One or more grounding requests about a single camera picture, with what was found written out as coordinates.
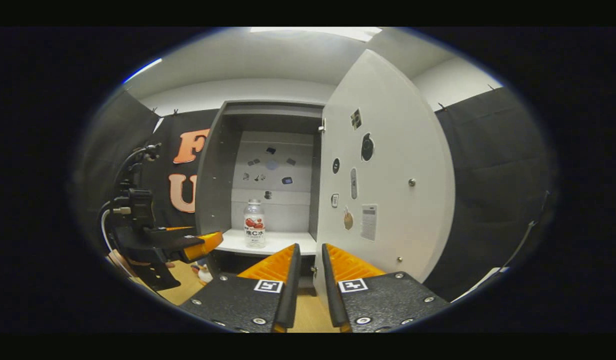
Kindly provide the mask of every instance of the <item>ceiling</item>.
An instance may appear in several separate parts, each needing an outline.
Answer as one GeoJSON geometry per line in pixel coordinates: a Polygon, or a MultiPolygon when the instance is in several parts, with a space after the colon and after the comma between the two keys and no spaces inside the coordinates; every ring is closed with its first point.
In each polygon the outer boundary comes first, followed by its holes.
{"type": "Polygon", "coordinates": [[[318,32],[254,32],[229,27],[188,43],[125,84],[141,100],[186,85],[276,78],[338,85],[364,50],[413,79],[456,55],[401,29],[384,27],[368,43],[318,32]]]}

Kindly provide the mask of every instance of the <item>white wall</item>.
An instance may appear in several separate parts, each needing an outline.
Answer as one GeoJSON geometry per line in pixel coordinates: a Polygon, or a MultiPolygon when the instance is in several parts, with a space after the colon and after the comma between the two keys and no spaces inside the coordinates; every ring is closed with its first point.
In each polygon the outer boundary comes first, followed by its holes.
{"type": "Polygon", "coordinates": [[[455,57],[411,79],[433,111],[501,88],[503,85],[472,63],[455,57]]]}
{"type": "Polygon", "coordinates": [[[281,100],[326,104],[334,85],[287,79],[208,81],[170,89],[139,100],[159,116],[219,109],[226,100],[281,100]]]}
{"type": "MultiPolygon", "coordinates": [[[[433,111],[503,85],[470,62],[455,57],[411,79],[433,111]]],[[[281,100],[326,104],[335,86],[287,79],[232,79],[170,89],[139,100],[159,116],[219,109],[226,100],[281,100]]]]}

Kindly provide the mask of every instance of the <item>cabinet door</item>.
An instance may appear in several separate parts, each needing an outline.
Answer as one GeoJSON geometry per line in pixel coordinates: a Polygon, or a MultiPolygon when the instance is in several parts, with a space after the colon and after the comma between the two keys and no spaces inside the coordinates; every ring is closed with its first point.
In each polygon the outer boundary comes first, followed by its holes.
{"type": "Polygon", "coordinates": [[[445,247],[455,207],[452,158],[437,117],[413,82],[371,50],[322,115],[317,294],[326,301],[324,243],[422,283],[445,247]]]}

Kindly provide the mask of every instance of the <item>bottle label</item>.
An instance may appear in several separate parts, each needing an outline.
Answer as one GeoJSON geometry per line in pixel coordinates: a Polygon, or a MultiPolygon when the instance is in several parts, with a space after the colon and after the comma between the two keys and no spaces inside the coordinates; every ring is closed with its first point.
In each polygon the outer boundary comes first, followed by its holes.
{"type": "Polygon", "coordinates": [[[264,216],[263,215],[246,215],[244,216],[243,229],[246,232],[246,238],[251,244],[259,244],[264,241],[264,216]]]}

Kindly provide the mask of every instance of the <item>white shelf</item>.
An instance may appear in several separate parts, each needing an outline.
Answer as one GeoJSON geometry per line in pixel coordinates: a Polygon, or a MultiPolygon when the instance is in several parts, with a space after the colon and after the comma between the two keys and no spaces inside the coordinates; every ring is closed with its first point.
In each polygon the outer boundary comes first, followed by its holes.
{"type": "Polygon", "coordinates": [[[301,255],[317,254],[317,242],[308,232],[266,231],[266,246],[263,248],[250,248],[246,246],[244,230],[236,228],[231,228],[223,233],[223,242],[216,249],[242,254],[273,255],[292,244],[299,244],[301,255]]]}

